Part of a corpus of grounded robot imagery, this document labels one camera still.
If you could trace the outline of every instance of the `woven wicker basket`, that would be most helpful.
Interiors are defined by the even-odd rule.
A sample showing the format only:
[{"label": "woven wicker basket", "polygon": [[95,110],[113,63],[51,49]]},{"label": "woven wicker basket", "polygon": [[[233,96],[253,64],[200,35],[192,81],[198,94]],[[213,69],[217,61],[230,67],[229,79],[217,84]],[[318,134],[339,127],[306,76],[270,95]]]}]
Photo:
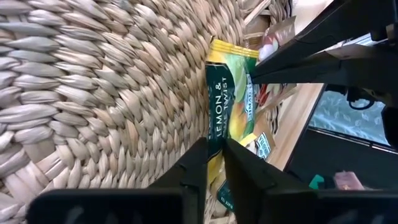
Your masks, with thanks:
[{"label": "woven wicker basket", "polygon": [[242,31],[231,0],[0,0],[0,223],[46,190],[153,183],[206,135],[211,36]]}]

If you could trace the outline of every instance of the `tea bag packet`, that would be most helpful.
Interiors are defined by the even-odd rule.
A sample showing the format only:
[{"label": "tea bag packet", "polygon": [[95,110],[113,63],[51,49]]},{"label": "tea bag packet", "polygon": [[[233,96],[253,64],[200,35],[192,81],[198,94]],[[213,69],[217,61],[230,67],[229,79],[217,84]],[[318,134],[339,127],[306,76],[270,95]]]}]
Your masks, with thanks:
[{"label": "tea bag packet", "polygon": [[[259,58],[257,62],[261,62],[279,47],[286,44],[294,38],[295,16],[290,17],[278,24],[268,28],[262,38],[262,46],[259,48]],[[275,83],[258,85],[256,103],[258,104],[257,112],[277,106],[284,99],[293,95],[296,91],[295,83]]]},{"label": "tea bag packet", "polygon": [[208,183],[222,171],[221,145],[226,138],[240,142],[254,131],[254,88],[250,72],[258,52],[220,40],[211,43],[206,61],[209,92]]},{"label": "tea bag packet", "polygon": [[[256,119],[253,133],[239,142],[246,149],[266,162],[275,149],[275,142],[264,118]],[[210,192],[216,195],[217,200],[229,211],[233,212],[234,203],[226,180],[225,170],[222,170],[210,187]]]},{"label": "tea bag packet", "polygon": [[270,20],[268,16],[258,15],[253,18],[246,26],[245,47],[252,50],[259,50],[262,47],[262,38],[265,31],[269,28]]}]

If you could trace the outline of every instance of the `green label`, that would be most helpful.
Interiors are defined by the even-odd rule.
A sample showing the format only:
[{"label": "green label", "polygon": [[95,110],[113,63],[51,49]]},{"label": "green label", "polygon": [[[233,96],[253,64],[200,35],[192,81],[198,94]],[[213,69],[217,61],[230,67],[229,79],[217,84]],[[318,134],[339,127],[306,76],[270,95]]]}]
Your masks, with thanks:
[{"label": "green label", "polygon": [[223,185],[218,189],[217,200],[223,204],[229,211],[234,211],[234,203],[232,195],[228,187],[228,181],[224,181]]},{"label": "green label", "polygon": [[228,137],[228,121],[234,103],[234,80],[223,63],[206,64],[209,91],[209,159],[221,151],[222,140]]}]

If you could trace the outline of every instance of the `yellow tea packet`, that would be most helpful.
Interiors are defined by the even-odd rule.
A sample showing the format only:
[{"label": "yellow tea packet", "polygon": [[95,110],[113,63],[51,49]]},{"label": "yellow tea packet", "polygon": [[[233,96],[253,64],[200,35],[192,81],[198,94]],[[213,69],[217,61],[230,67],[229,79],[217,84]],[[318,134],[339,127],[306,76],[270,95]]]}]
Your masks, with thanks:
[{"label": "yellow tea packet", "polygon": [[250,72],[258,52],[214,40],[206,60],[209,92],[208,183],[222,169],[221,146],[226,138],[244,139],[254,131],[254,88]]},{"label": "yellow tea packet", "polygon": [[[256,118],[254,132],[246,136],[239,143],[266,162],[275,149],[275,141],[266,120],[262,118],[263,115],[259,114],[259,118]],[[216,177],[210,186],[210,192],[216,196],[221,204],[233,212],[234,203],[231,192],[229,191],[225,170],[222,170],[220,175]]]}]

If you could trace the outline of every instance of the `wooden shelf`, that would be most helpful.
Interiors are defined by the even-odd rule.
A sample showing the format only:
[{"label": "wooden shelf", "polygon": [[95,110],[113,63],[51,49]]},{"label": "wooden shelf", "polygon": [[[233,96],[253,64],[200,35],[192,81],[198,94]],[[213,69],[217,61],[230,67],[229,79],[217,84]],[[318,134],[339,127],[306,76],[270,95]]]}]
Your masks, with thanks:
[{"label": "wooden shelf", "polygon": [[297,92],[288,99],[282,109],[279,130],[275,136],[276,148],[270,155],[269,163],[283,170],[305,128],[318,97],[322,93],[322,83],[299,84]]}]

